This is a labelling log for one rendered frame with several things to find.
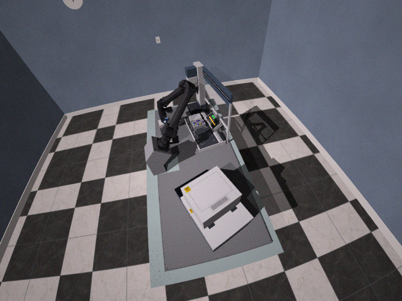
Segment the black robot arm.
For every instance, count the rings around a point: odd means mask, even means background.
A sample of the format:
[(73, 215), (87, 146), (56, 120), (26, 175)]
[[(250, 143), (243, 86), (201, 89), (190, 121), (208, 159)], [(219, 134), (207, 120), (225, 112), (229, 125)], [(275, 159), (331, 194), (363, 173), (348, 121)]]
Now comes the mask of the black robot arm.
[[(182, 80), (179, 82), (179, 87), (171, 92), (169, 95), (162, 97), (157, 101), (157, 109), (162, 112), (163, 116), (166, 116), (166, 112), (172, 113), (172, 107), (167, 107), (171, 101), (183, 94), (183, 97), (169, 123), (165, 123), (161, 130), (161, 138), (156, 139), (157, 149), (160, 151), (168, 151), (168, 145), (170, 140), (176, 138), (178, 133), (178, 123), (194, 93), (197, 89), (193, 83), (188, 80)], [(163, 108), (166, 107), (166, 108)]]

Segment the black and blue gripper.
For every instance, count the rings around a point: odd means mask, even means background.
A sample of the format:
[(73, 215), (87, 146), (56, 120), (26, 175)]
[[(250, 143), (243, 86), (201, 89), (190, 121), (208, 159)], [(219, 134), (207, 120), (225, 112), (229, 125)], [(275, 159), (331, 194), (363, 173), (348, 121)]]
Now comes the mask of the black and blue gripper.
[[(162, 112), (164, 112), (164, 111), (162, 111)], [(167, 116), (163, 116), (162, 112), (159, 112), (159, 116), (160, 116), (161, 122), (164, 123), (164, 121), (167, 122), (168, 119), (167, 119)], [(165, 119), (165, 118), (166, 118), (166, 119)], [(165, 123), (164, 123), (164, 124), (165, 124)]]

